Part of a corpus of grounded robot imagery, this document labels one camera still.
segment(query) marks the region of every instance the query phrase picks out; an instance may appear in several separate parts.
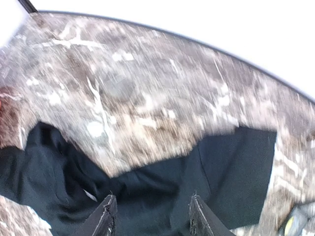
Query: dark edge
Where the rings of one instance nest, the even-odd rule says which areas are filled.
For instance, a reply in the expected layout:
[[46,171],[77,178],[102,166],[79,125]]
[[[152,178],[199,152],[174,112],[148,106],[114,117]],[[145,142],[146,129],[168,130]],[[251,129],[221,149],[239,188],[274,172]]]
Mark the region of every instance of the dark edge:
[[222,53],[226,56],[229,56],[229,57],[232,57],[233,59],[236,59],[244,64],[246,64],[247,66],[249,67],[252,67],[256,70],[258,70],[259,72],[271,77],[272,79],[278,81],[280,84],[286,86],[287,88],[289,89],[292,89],[293,91],[295,91],[298,95],[300,95],[301,97],[305,98],[306,100],[308,100],[310,103],[312,103],[313,105],[315,105],[315,99],[311,98],[310,96],[304,94],[302,91],[300,91],[298,88],[290,85],[289,83],[287,83],[286,81],[284,81],[283,79],[281,79],[280,77],[278,77],[277,75],[261,68],[260,66],[258,65],[254,65],[252,63],[250,63],[249,61],[246,61],[245,59],[242,59],[236,55],[233,55],[231,53],[228,53],[222,49],[219,49],[217,47],[214,47],[214,46],[211,46],[207,43],[204,43],[202,41],[199,41],[199,40],[196,40],[196,39],[193,39],[193,38],[190,38],[190,37],[187,37],[187,36],[183,36],[183,35],[180,35],[180,34],[177,34],[177,33],[174,33],[174,32],[171,32],[171,31],[167,31],[167,30],[164,30],[164,29],[160,29],[160,28],[156,28],[156,27],[152,27],[152,26],[148,26],[148,25],[145,25],[145,24],[140,24],[140,23],[136,23],[136,22],[132,22],[132,21],[127,21],[127,20],[122,20],[122,19],[118,19],[118,18],[114,18],[114,17],[107,17],[107,16],[99,16],[99,15],[93,15],[93,14],[84,14],[84,13],[76,13],[76,12],[64,12],[64,11],[46,11],[46,10],[40,10],[38,11],[39,13],[52,13],[52,14],[61,14],[61,15],[75,15],[75,16],[84,16],[84,17],[94,17],[94,18],[100,18],[100,19],[105,19],[105,20],[111,20],[111,21],[117,21],[117,22],[121,22],[121,23],[125,23],[125,24],[128,24],[128,25],[133,25],[133,26],[139,26],[139,27],[144,27],[144,28],[147,28],[147,29],[151,29],[151,30],[156,30],[156,31],[159,31],[159,32],[162,32],[162,33],[166,33],[166,34],[169,34],[169,35],[172,35],[172,36],[175,36],[175,37],[178,37],[178,38],[181,38],[181,39],[184,39],[184,40],[187,40],[189,42],[193,42],[193,43],[197,43],[201,46],[204,46],[206,48],[210,48],[214,51],[217,51],[219,53]]
[[30,0],[18,0],[22,7],[27,11],[27,13],[38,12]]

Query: white vein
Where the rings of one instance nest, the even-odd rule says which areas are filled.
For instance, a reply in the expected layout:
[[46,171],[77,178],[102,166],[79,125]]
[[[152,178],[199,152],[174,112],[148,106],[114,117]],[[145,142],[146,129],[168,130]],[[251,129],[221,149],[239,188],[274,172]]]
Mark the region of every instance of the white vein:
[[63,45],[67,48],[70,48],[71,45],[81,45],[86,46],[89,48],[90,51],[93,50],[93,48],[100,48],[100,49],[107,49],[107,46],[105,44],[89,41],[89,40],[82,40],[81,39],[81,29],[76,29],[76,36],[73,39],[70,40],[58,40],[58,39],[52,39],[50,42],[44,42],[40,44],[34,44],[31,45],[32,48],[43,48],[43,47],[52,47],[54,45]]
[[17,95],[17,96],[11,96],[10,94],[7,94],[7,93],[0,93],[0,97],[4,98],[4,97],[8,97],[8,98],[11,98],[12,100],[14,101],[20,101],[23,97],[20,96],[20,95]]
[[91,64],[91,71],[93,72],[93,73],[95,73],[96,72],[96,66],[94,65],[94,64]]
[[304,179],[306,177],[306,174],[307,174],[307,169],[304,169],[303,173],[302,173],[302,178],[300,180],[300,183],[299,183],[299,187],[300,188],[303,188],[304,187]]
[[275,147],[275,159],[282,161],[291,170],[293,170],[296,178],[299,175],[303,175],[303,171],[298,167],[298,165],[294,161],[289,160],[277,147]]
[[64,39],[64,38],[69,34],[71,26],[72,26],[72,22],[68,22],[68,23],[65,25],[63,31],[59,34],[59,37],[60,37],[61,39]]
[[244,229],[236,229],[236,232],[237,232],[237,236],[244,236]]
[[153,129],[157,128],[157,123],[152,118],[138,118],[137,122],[143,126],[152,127]]
[[23,138],[22,138],[22,128],[21,128],[21,116],[19,117],[20,124],[19,124],[19,140],[20,140],[20,145],[21,148],[23,148]]
[[168,117],[170,117],[171,119],[175,119],[176,118],[175,112],[173,110],[168,110]]
[[23,43],[26,43],[26,39],[27,39],[27,38],[26,38],[25,35],[19,34],[19,35],[15,36],[15,38],[21,39],[21,40],[23,40]]
[[51,105],[61,104],[60,96],[55,91],[52,94],[48,95],[48,99]]
[[218,106],[226,107],[228,105],[230,105],[230,96],[229,95],[218,98]]
[[27,86],[39,85],[39,80],[37,80],[35,78],[28,79],[28,80],[26,80],[26,85]]
[[243,96],[240,97],[240,102],[241,102],[242,106],[245,107],[245,99]]
[[0,225],[2,225],[5,228],[8,228],[7,224],[5,222],[3,222],[3,221],[0,221]]
[[112,59],[117,62],[117,61],[122,61],[123,60],[123,56],[117,52],[115,52],[113,55],[112,55]]
[[109,117],[109,121],[110,121],[111,124],[116,124],[117,123],[117,119],[114,116],[110,116]]
[[222,86],[221,86],[221,92],[223,93],[228,93],[228,86],[226,83],[224,83]]
[[3,76],[4,79],[8,76],[9,72],[10,72],[10,68],[9,68],[9,67],[4,68],[4,69],[2,70],[1,74],[2,74],[2,76]]
[[88,132],[94,137],[98,138],[104,132],[103,124],[97,121],[92,121],[87,125]]
[[307,232],[305,229],[302,230],[301,236],[314,236],[315,232]]
[[201,128],[202,130],[204,130],[205,127],[204,127],[204,125],[203,125],[202,118],[198,117],[197,120],[198,120],[198,123],[200,124],[200,128]]
[[273,189],[275,186],[276,178],[284,176],[284,167],[283,166],[274,166],[271,171],[270,180],[269,180],[269,187]]
[[209,102],[207,99],[205,99],[204,97],[200,96],[201,99],[204,101],[204,104],[207,105],[211,111],[213,112],[213,116],[214,116],[214,120],[217,120],[217,117],[221,117],[223,118],[225,121],[235,125],[235,126],[239,126],[238,123],[238,119],[231,116],[228,113],[225,113],[224,111],[222,111],[221,106],[214,106],[211,104],[211,102]]
[[95,80],[95,88],[96,89],[94,89],[92,84],[91,84],[91,81],[88,77],[87,77],[87,80],[88,80],[89,88],[94,95],[95,112],[101,114],[101,118],[102,118],[102,122],[103,122],[103,128],[104,128],[104,131],[108,137],[109,146],[110,146],[112,152],[115,154],[115,150],[114,150],[114,146],[113,146],[114,132],[111,130],[111,128],[109,127],[108,122],[107,122],[107,114],[103,108],[103,105],[102,105],[102,102],[100,99],[100,95],[98,92],[98,89],[99,89],[98,88],[98,81]]
[[123,57],[125,60],[134,60],[134,57],[131,53],[124,53]]
[[172,67],[175,69],[176,73],[178,74],[178,69],[177,69],[177,67],[176,67],[176,65],[175,65],[174,60],[169,59],[169,62],[171,63]]
[[315,140],[311,141],[311,148],[315,148]]
[[216,60],[213,59],[213,61],[214,61],[214,63],[215,63],[215,66],[216,66],[216,68],[217,68],[217,71],[218,71],[218,73],[219,73],[219,75],[220,75],[222,81],[226,84],[226,82],[224,81],[223,76],[222,76],[222,74],[221,74],[221,72],[220,72],[220,70],[219,70],[219,67],[218,67],[218,64],[217,64]]
[[277,181],[276,181],[275,188],[279,188],[279,186],[284,187],[285,189],[290,191],[296,197],[301,198],[302,201],[305,200],[305,194],[302,193],[302,191],[300,189],[297,189],[292,184],[290,184],[288,181],[285,181],[282,178],[278,178]]
[[151,111],[154,108],[154,104],[153,104],[153,100],[150,97],[150,95],[146,94],[146,93],[142,93],[144,100],[145,100],[145,104],[143,107],[138,107],[136,110],[139,113],[143,113],[145,111]]

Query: black pants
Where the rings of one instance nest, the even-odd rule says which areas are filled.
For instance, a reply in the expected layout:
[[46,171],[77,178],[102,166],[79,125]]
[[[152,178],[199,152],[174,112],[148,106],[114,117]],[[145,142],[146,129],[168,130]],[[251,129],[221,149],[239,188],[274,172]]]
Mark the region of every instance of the black pants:
[[108,194],[117,198],[118,236],[188,236],[194,193],[237,228],[259,221],[275,140],[275,132],[241,127],[203,138],[188,156],[109,178],[56,128],[39,123],[25,151],[0,150],[0,194],[31,206],[55,236],[78,229]]

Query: speckled stone surface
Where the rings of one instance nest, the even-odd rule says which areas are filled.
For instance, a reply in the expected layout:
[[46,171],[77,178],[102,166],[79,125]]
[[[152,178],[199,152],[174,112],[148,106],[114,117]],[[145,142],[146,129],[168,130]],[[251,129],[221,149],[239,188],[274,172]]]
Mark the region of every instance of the speckled stone surface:
[[[197,43],[111,20],[32,14],[0,49],[0,87],[1,147],[23,148],[41,120],[110,176],[187,153],[204,134],[276,129],[260,223],[238,236],[276,235],[294,202],[315,200],[315,105]],[[303,234],[314,232],[313,221]],[[0,197],[0,235],[50,233],[32,209]]]

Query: yellow object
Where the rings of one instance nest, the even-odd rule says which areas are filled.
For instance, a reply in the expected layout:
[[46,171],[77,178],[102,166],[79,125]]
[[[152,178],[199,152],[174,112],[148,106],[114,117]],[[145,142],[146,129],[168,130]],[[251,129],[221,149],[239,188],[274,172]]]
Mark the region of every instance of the yellow object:
[[293,221],[294,221],[294,216],[291,217],[287,223],[286,223],[286,226],[285,226],[285,230],[284,230],[284,236],[287,236],[291,230],[291,227],[292,227],[292,224],[293,224]]

